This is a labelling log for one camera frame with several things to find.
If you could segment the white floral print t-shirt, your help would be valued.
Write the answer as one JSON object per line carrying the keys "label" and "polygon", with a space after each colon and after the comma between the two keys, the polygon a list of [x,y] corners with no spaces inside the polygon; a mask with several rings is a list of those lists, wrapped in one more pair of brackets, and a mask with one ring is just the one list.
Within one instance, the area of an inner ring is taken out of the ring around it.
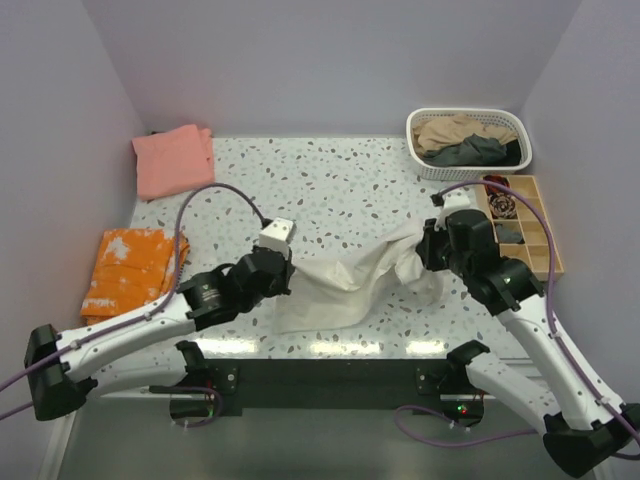
{"label": "white floral print t-shirt", "polygon": [[352,327],[396,287],[428,304],[438,301],[444,290],[442,276],[425,269],[416,253],[423,228],[422,220],[410,219],[372,245],[343,257],[294,260],[291,294],[276,299],[273,331]]}

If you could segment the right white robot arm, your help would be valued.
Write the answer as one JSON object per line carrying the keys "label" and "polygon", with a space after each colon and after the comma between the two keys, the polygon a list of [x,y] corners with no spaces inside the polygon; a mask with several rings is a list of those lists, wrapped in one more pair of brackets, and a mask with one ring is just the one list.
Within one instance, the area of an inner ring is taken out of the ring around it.
{"label": "right white robot arm", "polygon": [[462,281],[524,348],[545,384],[507,366],[477,340],[448,354],[452,374],[524,419],[565,474],[582,477],[638,437],[638,404],[625,402],[591,367],[549,309],[535,274],[523,261],[501,255],[482,211],[427,220],[416,252],[427,270],[449,271]]}

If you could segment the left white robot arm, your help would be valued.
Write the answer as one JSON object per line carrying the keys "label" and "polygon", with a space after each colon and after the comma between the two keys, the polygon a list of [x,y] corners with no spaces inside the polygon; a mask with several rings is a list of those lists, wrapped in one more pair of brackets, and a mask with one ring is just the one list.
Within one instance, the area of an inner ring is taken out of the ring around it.
{"label": "left white robot arm", "polygon": [[35,418],[78,410],[99,386],[97,372],[150,345],[232,322],[260,301],[290,293],[291,249],[255,246],[235,264],[194,275],[158,300],[94,327],[34,329],[25,355]]}

